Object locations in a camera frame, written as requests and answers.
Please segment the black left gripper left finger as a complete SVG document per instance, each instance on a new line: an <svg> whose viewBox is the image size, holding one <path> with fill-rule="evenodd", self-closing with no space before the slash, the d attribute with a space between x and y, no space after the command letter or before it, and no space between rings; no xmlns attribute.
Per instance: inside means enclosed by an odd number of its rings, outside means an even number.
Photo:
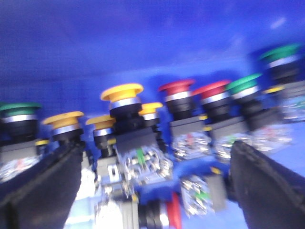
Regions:
<svg viewBox="0 0 305 229"><path fill-rule="evenodd" d="M81 184L83 146L66 144L0 185L2 229L62 229Z"/></svg>

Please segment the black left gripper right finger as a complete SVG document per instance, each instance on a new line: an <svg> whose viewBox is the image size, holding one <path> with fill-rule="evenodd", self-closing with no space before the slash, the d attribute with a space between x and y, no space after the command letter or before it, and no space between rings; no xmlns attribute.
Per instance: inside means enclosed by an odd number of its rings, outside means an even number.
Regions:
<svg viewBox="0 0 305 229"><path fill-rule="evenodd" d="M235 141L231 179L250 229L303 229L305 178L254 147Z"/></svg>

